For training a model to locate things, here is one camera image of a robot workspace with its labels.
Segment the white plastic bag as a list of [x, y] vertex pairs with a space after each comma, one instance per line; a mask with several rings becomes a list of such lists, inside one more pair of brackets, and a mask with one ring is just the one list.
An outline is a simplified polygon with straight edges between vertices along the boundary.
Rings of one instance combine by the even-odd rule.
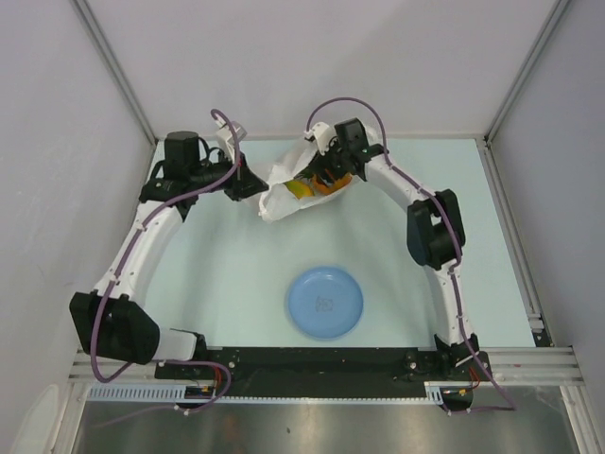
[[268, 185], [268, 190], [252, 197], [260, 218], [271, 223], [303, 209], [324, 204], [342, 195], [354, 184], [354, 176], [346, 174], [334, 184], [323, 183], [318, 176], [303, 169], [315, 155], [314, 148], [304, 139], [297, 139], [271, 159], [251, 165], [253, 173]]

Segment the fake pineapple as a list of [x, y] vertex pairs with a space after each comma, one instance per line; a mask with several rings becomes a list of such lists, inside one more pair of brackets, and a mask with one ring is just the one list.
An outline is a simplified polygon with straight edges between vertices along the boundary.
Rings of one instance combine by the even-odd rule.
[[322, 196], [329, 196], [349, 185], [352, 180], [353, 176], [350, 173], [332, 182], [327, 182], [322, 179], [319, 175], [314, 175], [311, 178], [311, 184], [316, 193]]

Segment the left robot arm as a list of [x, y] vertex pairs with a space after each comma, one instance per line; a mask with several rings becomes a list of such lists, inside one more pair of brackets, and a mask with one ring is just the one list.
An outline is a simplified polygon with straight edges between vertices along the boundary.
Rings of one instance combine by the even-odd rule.
[[87, 293], [69, 305], [83, 351], [92, 358], [126, 363], [176, 360], [186, 376], [203, 375], [209, 366], [201, 334], [160, 327], [145, 311], [147, 290], [172, 237], [204, 194], [220, 191], [242, 201], [267, 190], [237, 150], [246, 132], [221, 127], [217, 144], [192, 131], [169, 133], [164, 157], [141, 189], [135, 220], [110, 268]]

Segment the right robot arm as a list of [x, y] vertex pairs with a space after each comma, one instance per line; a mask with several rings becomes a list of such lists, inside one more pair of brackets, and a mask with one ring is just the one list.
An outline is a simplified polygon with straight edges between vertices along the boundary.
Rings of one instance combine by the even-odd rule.
[[479, 350], [478, 338], [465, 314], [460, 269], [466, 235], [457, 195], [450, 189], [424, 188], [391, 159], [385, 141], [371, 144], [357, 118], [330, 126], [305, 127], [304, 139], [315, 155], [310, 171], [332, 184], [347, 174], [387, 194], [406, 211], [406, 246], [427, 275], [435, 303], [438, 349], [436, 367], [447, 379], [466, 373]]

